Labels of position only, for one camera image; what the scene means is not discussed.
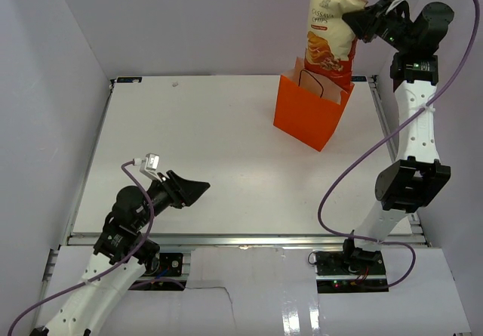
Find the orange chips bag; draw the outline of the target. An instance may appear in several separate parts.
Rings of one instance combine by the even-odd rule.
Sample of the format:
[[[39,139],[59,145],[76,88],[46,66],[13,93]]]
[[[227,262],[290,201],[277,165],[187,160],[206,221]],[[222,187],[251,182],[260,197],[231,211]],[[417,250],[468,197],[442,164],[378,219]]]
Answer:
[[[304,67],[348,91],[357,38],[343,15],[365,8],[366,0],[309,0]]]

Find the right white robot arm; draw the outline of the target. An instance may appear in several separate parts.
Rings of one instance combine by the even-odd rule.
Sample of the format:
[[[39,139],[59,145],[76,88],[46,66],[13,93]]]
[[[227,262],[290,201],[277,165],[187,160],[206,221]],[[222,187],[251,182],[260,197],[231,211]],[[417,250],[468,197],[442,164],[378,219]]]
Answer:
[[[426,207],[450,180],[451,169],[440,162],[436,149],[434,107],[428,102],[438,84],[435,53],[454,11],[444,3],[431,2],[411,20],[407,2],[391,8],[388,0],[382,0],[342,19],[357,39],[371,42],[379,37],[396,50],[389,76],[398,119],[408,123],[398,134],[395,162],[377,177],[373,208],[343,243],[341,267],[356,275],[380,259],[381,243],[394,227],[407,214]]]

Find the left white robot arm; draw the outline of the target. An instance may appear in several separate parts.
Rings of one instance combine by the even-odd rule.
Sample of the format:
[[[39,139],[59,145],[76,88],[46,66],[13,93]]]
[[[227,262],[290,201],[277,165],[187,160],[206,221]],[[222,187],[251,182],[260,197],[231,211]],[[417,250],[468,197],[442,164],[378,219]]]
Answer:
[[[122,188],[106,216],[102,233],[79,280],[80,286],[57,314],[33,335],[98,335],[118,302],[143,274],[159,266],[159,246],[142,233],[167,208],[194,204],[207,182],[187,180],[173,171],[154,176],[148,189]]]

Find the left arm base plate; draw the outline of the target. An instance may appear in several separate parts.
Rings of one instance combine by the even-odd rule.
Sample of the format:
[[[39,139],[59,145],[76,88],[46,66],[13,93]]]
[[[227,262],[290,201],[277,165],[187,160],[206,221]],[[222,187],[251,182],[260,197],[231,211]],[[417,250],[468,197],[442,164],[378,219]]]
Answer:
[[[186,285],[186,281],[181,279],[182,275],[182,253],[159,253],[130,290],[182,291]]]

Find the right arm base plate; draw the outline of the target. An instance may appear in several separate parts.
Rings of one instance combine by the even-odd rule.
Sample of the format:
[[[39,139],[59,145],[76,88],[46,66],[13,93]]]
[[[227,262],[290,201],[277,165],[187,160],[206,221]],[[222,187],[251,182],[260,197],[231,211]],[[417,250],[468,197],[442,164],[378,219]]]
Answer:
[[[347,260],[341,251],[313,251],[309,265],[314,267],[319,294],[388,292],[382,257],[375,262]]]

